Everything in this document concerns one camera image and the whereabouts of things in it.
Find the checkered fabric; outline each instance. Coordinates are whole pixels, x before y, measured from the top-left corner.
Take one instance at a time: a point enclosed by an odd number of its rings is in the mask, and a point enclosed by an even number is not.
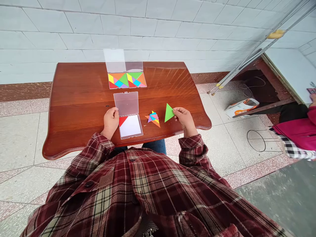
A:
[[[149,220],[153,236],[291,236],[214,171],[201,135],[179,143],[179,164],[148,148],[113,157],[95,133],[21,236],[145,236]]]
[[[295,145],[290,139],[286,136],[278,134],[274,128],[269,128],[270,131],[274,132],[282,141],[284,153],[294,159],[308,159],[315,160],[316,159],[316,151],[304,150]]]

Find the tangram puzzle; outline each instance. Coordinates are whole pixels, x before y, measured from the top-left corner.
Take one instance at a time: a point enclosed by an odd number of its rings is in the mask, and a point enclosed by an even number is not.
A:
[[[139,136],[140,134],[143,135],[138,115],[120,117],[118,125],[121,138],[127,138],[127,136],[133,135]]]
[[[151,114],[149,116],[145,116],[145,117],[148,119],[148,122],[153,122],[158,127],[160,127],[159,118],[155,112],[151,111]]]
[[[108,73],[110,89],[147,87],[143,72]]]

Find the green triangle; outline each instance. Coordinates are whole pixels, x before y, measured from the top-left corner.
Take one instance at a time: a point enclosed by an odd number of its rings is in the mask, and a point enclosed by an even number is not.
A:
[[[130,74],[132,77],[134,77],[135,79],[139,78],[139,76],[142,74],[143,72],[128,72],[128,74]]]
[[[165,122],[167,122],[169,119],[171,119],[174,116],[174,113],[172,112],[173,108],[170,107],[167,103],[166,107],[166,116],[165,116]]]
[[[125,85],[127,85],[129,87],[126,73],[119,79],[119,81],[124,83]]]

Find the red triangle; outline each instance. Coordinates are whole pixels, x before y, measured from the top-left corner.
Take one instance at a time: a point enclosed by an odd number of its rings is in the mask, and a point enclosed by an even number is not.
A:
[[[131,83],[130,81],[128,81],[129,87],[137,87],[135,84]]]
[[[127,117],[128,117],[128,116],[120,117],[120,118],[119,118],[119,122],[118,122],[119,126],[122,126],[122,124],[125,122],[125,120],[127,119]]]
[[[110,89],[116,89],[118,88],[117,85],[113,84],[112,82],[109,81],[109,86],[110,86]]]

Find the yellow triangle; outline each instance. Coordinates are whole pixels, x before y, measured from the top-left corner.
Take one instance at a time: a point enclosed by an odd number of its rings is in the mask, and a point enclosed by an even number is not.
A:
[[[131,83],[133,83],[133,79],[132,79],[132,76],[130,74],[126,74],[127,75],[127,79],[128,81],[130,81]]]
[[[114,84],[114,79],[113,79],[113,77],[110,75],[110,74],[108,74],[109,75],[109,82],[112,82],[113,84]]]

